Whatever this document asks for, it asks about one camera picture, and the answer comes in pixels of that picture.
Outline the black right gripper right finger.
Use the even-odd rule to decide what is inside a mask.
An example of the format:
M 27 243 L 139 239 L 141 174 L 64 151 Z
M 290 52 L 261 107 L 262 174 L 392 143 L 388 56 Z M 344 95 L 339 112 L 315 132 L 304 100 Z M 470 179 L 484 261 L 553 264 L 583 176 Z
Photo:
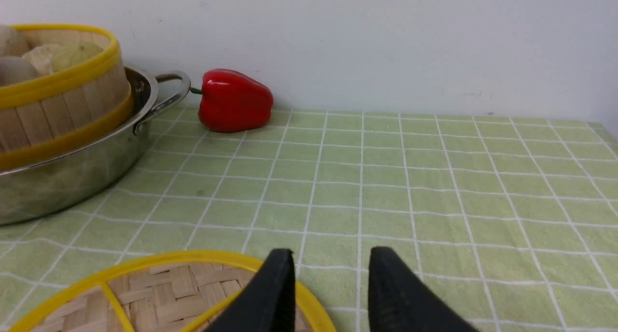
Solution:
M 476 332 L 411 271 L 391 247 L 373 247 L 368 266 L 371 332 Z

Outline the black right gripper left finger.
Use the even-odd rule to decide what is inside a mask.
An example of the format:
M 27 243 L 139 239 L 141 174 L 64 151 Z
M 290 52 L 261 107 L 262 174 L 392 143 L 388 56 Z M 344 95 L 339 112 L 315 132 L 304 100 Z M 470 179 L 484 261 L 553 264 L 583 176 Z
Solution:
M 292 251 L 270 251 L 240 295 L 204 331 L 293 332 L 295 284 Z

